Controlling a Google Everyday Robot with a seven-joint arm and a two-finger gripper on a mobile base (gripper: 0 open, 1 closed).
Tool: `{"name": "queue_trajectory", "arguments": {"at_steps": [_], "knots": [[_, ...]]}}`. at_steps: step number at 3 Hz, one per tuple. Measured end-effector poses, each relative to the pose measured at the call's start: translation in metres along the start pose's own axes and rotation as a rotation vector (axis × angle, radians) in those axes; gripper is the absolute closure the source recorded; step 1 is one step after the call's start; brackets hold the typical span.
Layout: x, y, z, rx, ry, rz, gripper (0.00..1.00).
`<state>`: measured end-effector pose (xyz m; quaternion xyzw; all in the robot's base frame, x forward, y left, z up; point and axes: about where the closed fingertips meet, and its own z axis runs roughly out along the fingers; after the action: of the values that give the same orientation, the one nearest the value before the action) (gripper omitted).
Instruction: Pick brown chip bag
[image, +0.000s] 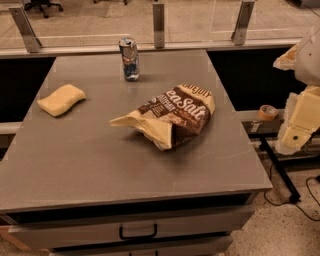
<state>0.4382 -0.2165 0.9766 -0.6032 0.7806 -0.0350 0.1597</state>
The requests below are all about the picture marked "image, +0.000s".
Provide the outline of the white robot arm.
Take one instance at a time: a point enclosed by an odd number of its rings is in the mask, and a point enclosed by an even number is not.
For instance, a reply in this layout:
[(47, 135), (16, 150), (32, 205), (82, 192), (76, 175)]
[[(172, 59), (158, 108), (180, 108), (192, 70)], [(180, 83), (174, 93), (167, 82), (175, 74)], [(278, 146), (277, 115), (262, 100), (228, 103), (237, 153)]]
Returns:
[(301, 93), (289, 94), (275, 144), (278, 153), (292, 155), (320, 128), (320, 21), (273, 66), (293, 70), (295, 78), (306, 85)]

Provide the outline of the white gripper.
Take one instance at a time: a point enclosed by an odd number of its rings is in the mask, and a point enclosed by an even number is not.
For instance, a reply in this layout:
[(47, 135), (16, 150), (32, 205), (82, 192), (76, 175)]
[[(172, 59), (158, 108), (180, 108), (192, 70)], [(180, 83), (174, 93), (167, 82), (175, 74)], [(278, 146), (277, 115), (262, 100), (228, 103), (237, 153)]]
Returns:
[[(295, 68), (298, 45), (278, 57), (273, 67), (280, 70)], [(292, 155), (302, 149), (311, 135), (320, 128), (320, 88), (307, 86), (300, 94), (290, 93), (284, 110), (275, 149), (283, 155)]]

